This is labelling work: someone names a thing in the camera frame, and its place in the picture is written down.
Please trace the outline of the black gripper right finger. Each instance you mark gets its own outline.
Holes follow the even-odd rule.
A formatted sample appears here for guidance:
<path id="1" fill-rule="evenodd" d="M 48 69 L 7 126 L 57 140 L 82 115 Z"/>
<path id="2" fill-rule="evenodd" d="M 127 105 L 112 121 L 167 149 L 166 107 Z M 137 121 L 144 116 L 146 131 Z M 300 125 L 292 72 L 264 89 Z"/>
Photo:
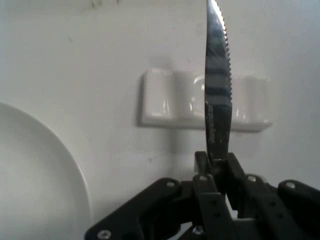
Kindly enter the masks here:
<path id="1" fill-rule="evenodd" d="M 238 218 L 255 219 L 272 239 L 320 238 L 318 189 L 292 179 L 274 187 L 258 175 L 245 174 L 233 153 L 214 160 L 214 179 Z"/>

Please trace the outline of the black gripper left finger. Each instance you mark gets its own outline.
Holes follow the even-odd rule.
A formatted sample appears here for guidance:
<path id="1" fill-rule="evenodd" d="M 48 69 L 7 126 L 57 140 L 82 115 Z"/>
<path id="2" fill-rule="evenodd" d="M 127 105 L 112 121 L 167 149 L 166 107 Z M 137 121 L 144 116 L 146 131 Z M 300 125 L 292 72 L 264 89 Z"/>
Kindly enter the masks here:
<path id="1" fill-rule="evenodd" d="M 236 240 L 238 234 L 222 190 L 226 160 L 195 153 L 198 173 L 190 181 L 161 178 L 93 225 L 86 240 L 167 240 L 191 222 L 182 240 Z"/>

